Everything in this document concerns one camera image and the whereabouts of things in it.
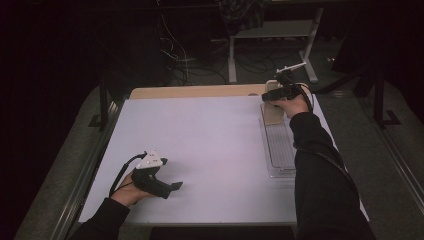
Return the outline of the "clear plastic box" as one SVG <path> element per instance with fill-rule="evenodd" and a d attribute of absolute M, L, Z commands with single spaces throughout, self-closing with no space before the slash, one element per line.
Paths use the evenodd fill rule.
<path fill-rule="evenodd" d="M 284 113 L 283 122 L 277 125 L 264 123 L 264 103 L 260 105 L 260 130 L 265 151 L 268 173 L 272 178 L 294 178 L 296 168 L 294 164 L 296 150 L 293 147 L 293 133 Z"/>

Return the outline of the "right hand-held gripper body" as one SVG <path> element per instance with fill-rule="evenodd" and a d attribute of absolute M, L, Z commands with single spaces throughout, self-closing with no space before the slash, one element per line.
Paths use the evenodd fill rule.
<path fill-rule="evenodd" d="M 305 62 L 302 62 L 292 66 L 285 66 L 276 70 L 275 79 L 278 82 L 278 86 L 283 98 L 293 99 L 297 95 L 302 95 L 304 93 L 302 87 L 292 80 L 293 72 L 296 69 L 303 67 L 304 65 Z"/>

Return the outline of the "white metal table frame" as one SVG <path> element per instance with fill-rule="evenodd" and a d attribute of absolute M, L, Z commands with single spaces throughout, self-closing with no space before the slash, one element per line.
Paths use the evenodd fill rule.
<path fill-rule="evenodd" d="M 303 67 L 311 83 L 317 83 L 318 78 L 309 60 L 309 55 L 320 25 L 324 9 L 318 8 L 315 16 L 311 20 L 284 20 L 284 21 L 265 21 L 261 28 L 255 28 L 240 31 L 235 36 L 229 37 L 229 57 L 228 57 L 228 75 L 229 83 L 237 83 L 237 72 L 234 58 L 234 42 L 236 39 L 248 38 L 295 38 L 306 37 L 305 48 L 299 51 L 299 57 L 304 63 Z"/>

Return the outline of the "grey metal rail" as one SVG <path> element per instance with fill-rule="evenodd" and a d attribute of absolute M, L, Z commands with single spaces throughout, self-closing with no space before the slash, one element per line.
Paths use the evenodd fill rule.
<path fill-rule="evenodd" d="M 406 185 L 406 188 L 412 196 L 419 211 L 424 216 L 424 188 L 420 185 L 413 171 L 406 163 L 405 158 L 401 154 L 398 147 L 395 145 L 395 142 L 390 138 L 388 133 L 383 130 L 380 135 L 394 161 L 394 165 L 398 174 Z"/>
<path fill-rule="evenodd" d="M 97 168 L 106 151 L 119 113 L 120 106 L 115 102 L 101 107 L 101 114 L 105 115 L 105 119 L 102 117 L 101 120 L 103 126 L 97 132 L 94 147 L 82 165 L 82 170 L 77 177 L 71 195 L 65 203 L 64 209 L 61 212 L 49 240 L 66 240 L 73 225 L 77 222 L 84 206 L 85 199 L 90 191 L 91 184 L 94 181 Z"/>

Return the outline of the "dark checked cloth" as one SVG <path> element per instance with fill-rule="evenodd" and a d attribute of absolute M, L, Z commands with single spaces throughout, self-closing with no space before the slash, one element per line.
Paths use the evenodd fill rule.
<path fill-rule="evenodd" d="M 216 0 L 229 36 L 240 31 L 260 28 L 271 0 Z"/>

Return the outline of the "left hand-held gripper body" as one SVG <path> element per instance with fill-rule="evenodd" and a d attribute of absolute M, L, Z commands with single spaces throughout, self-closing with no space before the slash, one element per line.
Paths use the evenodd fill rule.
<path fill-rule="evenodd" d="M 157 151 L 145 153 L 133 170 L 131 178 L 134 185 L 144 192 L 167 199 L 171 186 L 156 178 L 156 173 L 162 166 L 161 157 Z"/>

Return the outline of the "person's right hand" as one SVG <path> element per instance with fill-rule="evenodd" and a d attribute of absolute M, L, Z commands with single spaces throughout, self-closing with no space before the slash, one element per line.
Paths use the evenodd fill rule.
<path fill-rule="evenodd" d="M 288 118 L 292 118 L 296 114 L 308 112 L 309 108 L 307 102 L 302 95 L 298 95 L 291 100 L 275 100 L 271 104 L 282 108 Z"/>

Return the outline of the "person's left hand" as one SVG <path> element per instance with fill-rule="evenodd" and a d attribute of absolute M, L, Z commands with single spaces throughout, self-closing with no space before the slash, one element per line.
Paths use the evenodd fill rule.
<path fill-rule="evenodd" d="M 111 199 L 126 207 L 131 207 L 144 198 L 152 197 L 152 194 L 138 189 L 133 184 L 131 176 L 132 174 L 128 174 L 111 195 Z"/>

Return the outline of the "black metal stand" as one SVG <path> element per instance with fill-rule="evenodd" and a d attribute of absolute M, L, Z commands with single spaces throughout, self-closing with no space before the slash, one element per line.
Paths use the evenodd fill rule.
<path fill-rule="evenodd" d="M 390 125 L 400 125 L 401 122 L 392 110 L 384 110 L 384 75 L 381 68 L 377 69 L 374 87 L 373 118 L 381 129 Z"/>
<path fill-rule="evenodd" d="M 98 127 L 100 131 L 103 131 L 109 121 L 109 93 L 107 89 L 106 80 L 104 77 L 100 78 L 99 84 L 99 113 L 93 115 L 89 127 Z"/>

